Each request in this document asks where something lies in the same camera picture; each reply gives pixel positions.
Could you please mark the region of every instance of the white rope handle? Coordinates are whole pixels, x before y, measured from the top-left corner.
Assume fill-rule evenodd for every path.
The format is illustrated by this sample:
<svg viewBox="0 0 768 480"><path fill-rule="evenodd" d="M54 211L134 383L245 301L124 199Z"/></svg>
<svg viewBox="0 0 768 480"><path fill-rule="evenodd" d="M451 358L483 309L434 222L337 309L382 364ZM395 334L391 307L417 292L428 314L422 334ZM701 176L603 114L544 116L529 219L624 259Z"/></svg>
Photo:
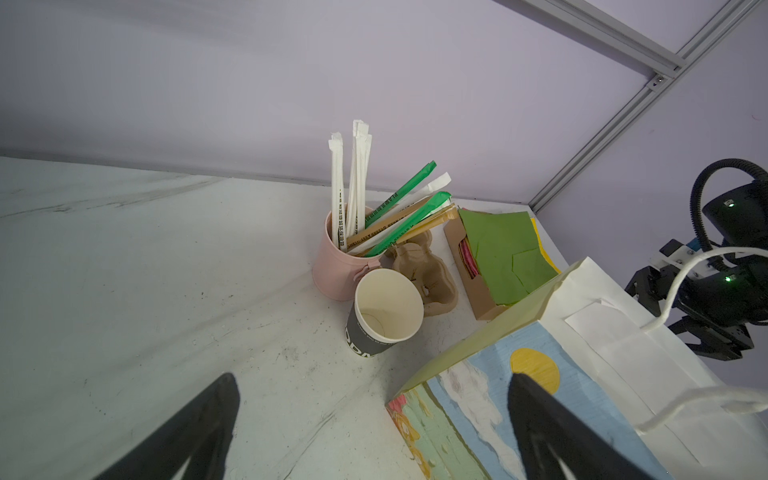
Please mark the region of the white rope handle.
<svg viewBox="0 0 768 480"><path fill-rule="evenodd" d="M677 296L677 291L680 289L680 285L685 280L686 275L694 269L694 266L700 261L706 260L711 257L717 257L718 255L724 255L725 253L749 253L750 255L759 255L761 257L768 257L768 250L752 247L721 247L715 248L708 252L697 253L690 258L681 268L680 272L674 277L672 286L669 293L667 293L667 302L664 304L664 309L661 310L661 315L651 320L648 324L643 325L641 330L644 332L650 332L651 330L664 325L664 322L669 318L670 311L672 310L672 304Z"/></svg>
<svg viewBox="0 0 768 480"><path fill-rule="evenodd" d="M730 400L723 405L723 409L729 413L757 413L768 409L768 392L764 390L732 386L709 386L681 393L669 405L651 417L650 420L635 425L634 430L639 435L645 435L656 427L667 423L685 405L708 399Z"/></svg>

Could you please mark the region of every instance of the cup rim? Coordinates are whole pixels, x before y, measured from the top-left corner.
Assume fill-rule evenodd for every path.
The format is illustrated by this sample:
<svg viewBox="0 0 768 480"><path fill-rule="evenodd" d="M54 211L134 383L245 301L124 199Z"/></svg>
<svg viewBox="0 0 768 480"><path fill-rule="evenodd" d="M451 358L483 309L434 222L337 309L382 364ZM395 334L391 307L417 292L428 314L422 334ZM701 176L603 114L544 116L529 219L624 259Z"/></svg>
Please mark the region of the cup rim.
<svg viewBox="0 0 768 480"><path fill-rule="evenodd" d="M360 307L359 307L359 302L358 302L358 299L357 299L357 295L358 295L358 293L359 293L359 291L360 291L360 287L363 285L363 283L366 281L366 279L367 279L367 278L371 277L372 275L373 275L373 276L375 276L375 275L393 275L393 274L394 274L394 275L396 275L396 276L397 276L397 277L399 277L399 278L403 278L403 279L404 279L406 282L408 282L408 284L409 284L409 285L411 286L411 288L412 288L412 291L413 291L413 293L414 293L414 295L415 295L415 298L418 298L418 299L419 299L419 305L421 306L421 310L420 310L420 311L421 311L421 315L420 315L420 318L419 318L418 324L416 325L416 327L415 327L415 329L413 330L413 332L411 332L411 333L410 333L409 335L407 335L407 336L404 336L404 337L402 337L402 338L397 338L397 339L394 339L394 338L389 338L389 337L387 337L387 336L384 336L384 335L380 335L379 333L375 332L375 331L374 331L374 330L373 330L373 329L372 329L372 328L371 328L371 327L368 325L368 323L366 323L366 321L365 321L365 320L362 318L362 314L361 314L361 312L360 312ZM360 281L357 283L357 287L355 288L355 303L354 303L354 309L355 309L355 317L357 318L357 323L360 325L360 327L361 327L361 328L362 328L362 329L363 329L363 330L364 330L364 331L365 331L365 332L366 332L366 333L367 333L367 334L368 334L368 335L369 335L371 338L373 338L374 340L377 340L377 341L379 341L379 342L382 342L382 343L392 343L392 344L394 344L394 343L403 342L403 341L405 341L405 340L407 340L407 339L411 338L412 336L414 336L414 335L415 335L415 334L416 334L416 333L417 333L417 332L418 332L418 331L419 331L419 330L422 328L422 324L424 323L424 303L422 302L422 296L421 296L421 295L419 295L419 291L416 289L416 286L415 286L413 283L411 283L411 280L408 280L408 277L407 277L407 276L403 275L402 273L400 273L400 272L398 272L398 271L396 271L396 270L392 270L392 269L389 269L389 268L377 268L377 269L371 270L370 272L368 272L368 273L367 273L367 274L366 274L366 275L365 275L365 276L364 276L364 277L363 277L363 278L362 278L362 279L361 279L361 280L360 280Z"/></svg>

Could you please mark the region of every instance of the paper bag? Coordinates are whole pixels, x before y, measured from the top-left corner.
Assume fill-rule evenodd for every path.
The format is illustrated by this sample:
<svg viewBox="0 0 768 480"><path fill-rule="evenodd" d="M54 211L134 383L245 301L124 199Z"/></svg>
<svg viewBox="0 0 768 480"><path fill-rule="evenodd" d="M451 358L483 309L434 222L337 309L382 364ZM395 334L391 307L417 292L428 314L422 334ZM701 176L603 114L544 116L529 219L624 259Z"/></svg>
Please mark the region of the paper bag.
<svg viewBox="0 0 768 480"><path fill-rule="evenodd" d="M765 478L755 415L704 402L635 433L681 392L722 385L669 329L640 333L652 318L587 258L424 366L387 409L426 478L524 478L505 393L525 372L654 478Z"/></svg>

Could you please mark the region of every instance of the black cable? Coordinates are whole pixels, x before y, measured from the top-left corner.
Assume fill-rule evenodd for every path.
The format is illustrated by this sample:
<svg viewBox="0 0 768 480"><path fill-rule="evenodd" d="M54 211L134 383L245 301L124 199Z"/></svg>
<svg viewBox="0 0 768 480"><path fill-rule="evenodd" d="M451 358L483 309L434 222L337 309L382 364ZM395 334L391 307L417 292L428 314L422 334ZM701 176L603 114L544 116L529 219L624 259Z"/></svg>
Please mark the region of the black cable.
<svg viewBox="0 0 768 480"><path fill-rule="evenodd" d="M710 242L709 237L707 237L707 232L704 230L704 222L701 217L701 194L704 191L704 184L709 180L712 174L721 168L728 167L738 168L749 174L755 180L760 180L761 182L768 184L768 172L766 172L760 165L756 165L740 158L725 158L723 160L718 160L702 170L694 182L694 188L690 192L690 219L694 224L694 232L696 233L696 238L699 239L701 251L703 252L712 250L712 242ZM768 205L768 188L763 187L761 191L763 193L763 205ZM710 258L709 264L720 272L728 270L728 266L723 263L722 257Z"/></svg>

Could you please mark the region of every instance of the white paper straw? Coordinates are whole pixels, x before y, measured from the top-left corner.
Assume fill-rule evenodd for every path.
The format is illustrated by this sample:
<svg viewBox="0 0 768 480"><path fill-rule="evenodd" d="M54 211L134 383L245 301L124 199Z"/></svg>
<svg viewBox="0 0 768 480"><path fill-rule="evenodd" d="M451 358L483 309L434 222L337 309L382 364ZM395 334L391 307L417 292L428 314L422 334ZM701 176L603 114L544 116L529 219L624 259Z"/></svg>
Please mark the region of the white paper straw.
<svg viewBox="0 0 768 480"><path fill-rule="evenodd" d="M341 133L331 134L328 140L331 150L331 240L337 248L346 252L344 236L344 144Z"/></svg>

